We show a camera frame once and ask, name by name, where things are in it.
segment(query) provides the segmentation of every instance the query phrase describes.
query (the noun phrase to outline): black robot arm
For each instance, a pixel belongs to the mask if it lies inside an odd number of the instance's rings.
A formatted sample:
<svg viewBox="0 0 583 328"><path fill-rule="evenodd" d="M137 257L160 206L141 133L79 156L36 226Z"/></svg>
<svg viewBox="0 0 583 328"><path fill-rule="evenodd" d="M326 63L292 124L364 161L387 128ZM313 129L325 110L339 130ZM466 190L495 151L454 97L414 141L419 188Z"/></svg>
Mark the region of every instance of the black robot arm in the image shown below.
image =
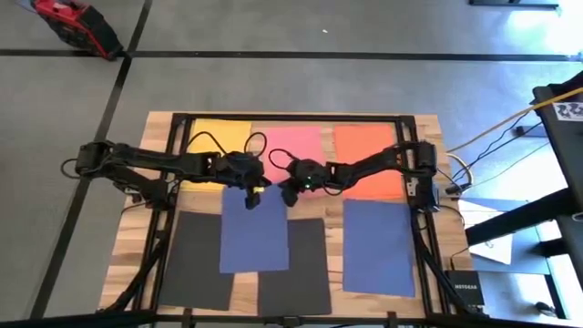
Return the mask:
<svg viewBox="0 0 583 328"><path fill-rule="evenodd" d="M401 161L402 154L407 150L413 152L412 169L404 166ZM282 188L281 195L288 206L293 206L298 194L306 190L347 190L358 180L387 169L394 169L407 177L417 178L419 186L432 189L431 181L436 173L435 146L425 141L395 144L353 164L326 162L323 166L311 159L291 158L292 161L286 168L290 177L279 184ZM428 192L427 196L433 195L432 190L419 191L423 194ZM424 207L434 206L430 204L431 202L435 202L435 199L424 201Z"/></svg>
<svg viewBox="0 0 583 328"><path fill-rule="evenodd" d="M138 149L110 141L90 142L81 146L75 171L80 177L106 178L120 190L134 190L157 210L166 210L175 200L169 198L169 183L148 179L130 168L154 169L173 173L176 181L215 182L247 191L245 204L252 209L260 202L256 187L267 187L263 164L255 156L233 151L184 153L170 155Z"/></svg>

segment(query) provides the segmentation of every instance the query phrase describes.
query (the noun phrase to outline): wooden board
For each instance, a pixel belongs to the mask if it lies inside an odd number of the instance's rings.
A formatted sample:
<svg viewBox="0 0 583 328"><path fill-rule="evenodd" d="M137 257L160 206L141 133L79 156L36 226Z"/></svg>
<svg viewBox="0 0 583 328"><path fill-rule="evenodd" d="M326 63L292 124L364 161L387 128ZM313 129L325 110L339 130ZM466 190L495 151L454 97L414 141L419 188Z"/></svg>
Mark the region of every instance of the wooden board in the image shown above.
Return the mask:
<svg viewBox="0 0 583 328"><path fill-rule="evenodd" d="M156 151L166 148L171 112L150 112L140 147ZM443 172L449 172L445 147L437 116L415 116L419 139L425 139L436 145L438 152L438 166ZM256 121L252 122L252 130L257 128L281 126L316 125L322 127L322 147L328 160L335 160L332 127L333 122L280 122ZM261 148L261 139L251 142L251 150ZM151 178L158 176L158 172L140 170ZM435 182L446 186L448 180L441 175L435 177ZM450 200L442 200L444 204L456 207ZM178 210L200 211L220 214L220 193L181 191L179 194ZM385 317L386 312L394 311L401 318L424 317L421 289L414 268L415 297L397 297L387 295L363 294L344 292L343 279L343 205L342 198L325 196L317 199L300 200L296 206L288 209L290 220L308 218L323 218L326 227L326 247L328 256L328 270L330 289L332 294L331 316L346 317ZM150 211L144 208L128 210L121 218L118 236L112 254L112 260L107 271L107 278L102 292L100 306L105 307L116 300L127 287L129 281L138 271L141 255L144 248L146 233L149 226ZM450 210L443 210L435 214L435 227L442 254L442 262L449 263L452 254L464 249L465 240L462 221ZM455 267L471 269L471 259L468 252L455 256ZM432 303L438 309L435 278L430 276ZM160 313L179 313L182 308L161 306ZM238 273L231 296L230 310L227 312L195 309L194 314L212 315L257 315L257 273Z"/></svg>

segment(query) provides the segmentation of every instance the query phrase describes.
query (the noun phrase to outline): qr code sticker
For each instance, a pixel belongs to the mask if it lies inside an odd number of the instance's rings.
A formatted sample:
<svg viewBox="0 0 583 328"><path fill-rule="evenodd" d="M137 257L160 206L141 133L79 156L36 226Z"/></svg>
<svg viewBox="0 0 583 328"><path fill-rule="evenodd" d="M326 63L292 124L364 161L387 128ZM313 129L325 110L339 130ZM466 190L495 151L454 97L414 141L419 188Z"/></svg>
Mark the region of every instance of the qr code sticker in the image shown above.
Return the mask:
<svg viewBox="0 0 583 328"><path fill-rule="evenodd" d="M583 122L583 103L553 104L558 120Z"/></svg>

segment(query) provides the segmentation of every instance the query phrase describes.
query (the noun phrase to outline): red object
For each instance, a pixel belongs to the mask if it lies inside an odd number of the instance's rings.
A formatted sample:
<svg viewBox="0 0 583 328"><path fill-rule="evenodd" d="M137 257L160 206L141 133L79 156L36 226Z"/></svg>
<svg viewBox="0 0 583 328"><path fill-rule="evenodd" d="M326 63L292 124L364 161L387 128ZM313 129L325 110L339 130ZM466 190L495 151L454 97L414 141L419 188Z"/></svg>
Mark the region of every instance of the red object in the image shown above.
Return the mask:
<svg viewBox="0 0 583 328"><path fill-rule="evenodd" d="M107 60L115 59L123 50L116 33L92 5L73 0L33 0L31 4L58 37L71 46Z"/></svg>

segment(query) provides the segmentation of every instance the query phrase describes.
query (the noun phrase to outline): black paper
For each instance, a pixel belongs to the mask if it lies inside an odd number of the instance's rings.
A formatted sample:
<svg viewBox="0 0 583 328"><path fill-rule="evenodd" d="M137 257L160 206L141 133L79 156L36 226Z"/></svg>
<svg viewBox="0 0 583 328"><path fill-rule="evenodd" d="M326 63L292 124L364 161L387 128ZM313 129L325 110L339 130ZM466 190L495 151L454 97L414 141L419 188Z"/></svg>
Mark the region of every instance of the black paper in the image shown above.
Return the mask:
<svg viewBox="0 0 583 328"><path fill-rule="evenodd" d="M288 233L290 269L259 272L259 315L330 314L323 220L290 220Z"/></svg>
<svg viewBox="0 0 583 328"><path fill-rule="evenodd" d="M229 310L232 273L219 273L220 215L179 214L160 304Z"/></svg>

